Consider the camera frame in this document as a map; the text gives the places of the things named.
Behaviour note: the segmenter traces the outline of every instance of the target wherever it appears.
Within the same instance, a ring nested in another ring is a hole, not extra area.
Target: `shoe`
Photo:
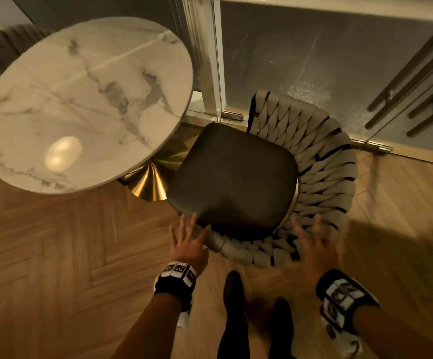
[[[228,317],[245,314],[245,290],[238,271],[231,271],[226,276],[223,290],[223,303]]]
[[[270,313],[270,334],[272,345],[270,347],[270,357],[290,358],[291,342],[294,336],[293,318],[288,301],[283,297],[276,299],[272,312]]]

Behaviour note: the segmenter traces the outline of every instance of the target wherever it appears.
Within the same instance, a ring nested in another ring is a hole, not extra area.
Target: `person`
[[[155,295],[112,359],[170,358],[178,317],[188,310],[191,300],[192,289],[185,291],[185,288],[194,288],[196,277],[192,272],[200,275],[208,264],[208,248],[204,248],[204,241],[211,227],[207,226],[195,236],[195,224],[194,214],[188,229],[184,215],[180,219],[178,234],[170,226],[172,264],[158,279]],[[293,219],[292,224],[300,240],[303,272],[323,301],[321,313],[327,315],[329,322],[335,321],[332,323],[335,328],[342,326],[344,330],[354,332],[380,358],[433,358],[433,342],[387,314],[363,286],[341,271],[335,241],[330,237],[324,238],[325,226],[319,216],[313,226],[313,238],[297,220]],[[248,322],[244,314],[245,293],[237,271],[228,274],[223,297],[227,323],[217,357],[250,358]],[[294,358],[291,355],[294,335],[291,309],[283,298],[277,300],[270,314],[269,330],[272,338],[269,359]]]

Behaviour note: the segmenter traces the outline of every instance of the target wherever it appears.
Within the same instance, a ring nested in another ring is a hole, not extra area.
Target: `dark leather seat cushion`
[[[197,213],[230,238],[271,236],[296,189],[297,167],[285,148],[221,123],[207,125],[168,191],[179,213]]]

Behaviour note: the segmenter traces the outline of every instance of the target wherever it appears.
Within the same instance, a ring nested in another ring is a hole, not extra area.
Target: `hand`
[[[175,228],[170,225],[171,238],[171,253],[170,261],[178,261],[188,263],[192,266],[198,275],[201,275],[203,270],[208,265],[208,248],[203,249],[206,236],[211,225],[207,225],[198,237],[195,235],[196,214],[191,216],[188,230],[186,229],[186,216],[180,217],[180,225],[178,228],[178,238],[175,235]]]
[[[336,250],[336,237],[322,238],[321,230],[326,228],[321,223],[321,216],[316,215],[313,224],[313,239],[305,232],[296,218],[291,219],[293,229],[298,234],[302,250],[301,263],[309,283],[316,287],[321,276],[331,269],[340,269]]]

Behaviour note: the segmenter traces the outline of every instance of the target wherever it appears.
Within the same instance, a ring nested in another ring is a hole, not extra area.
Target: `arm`
[[[313,239],[296,219],[293,229],[298,233],[302,253],[302,269],[309,283],[316,287],[320,278],[331,269],[339,269],[336,237],[323,239],[325,228],[316,216]],[[353,326],[358,335],[381,359],[433,358],[433,342],[407,324],[387,314],[377,306],[364,305],[356,309]]]
[[[182,214],[178,238],[171,225],[170,262],[178,261],[191,265],[198,275],[208,265],[208,249],[203,242],[211,227],[208,225],[198,237],[194,237],[196,214],[186,229],[186,217]],[[166,359],[170,358],[181,312],[181,301],[169,293],[157,293],[117,348],[112,359]]]

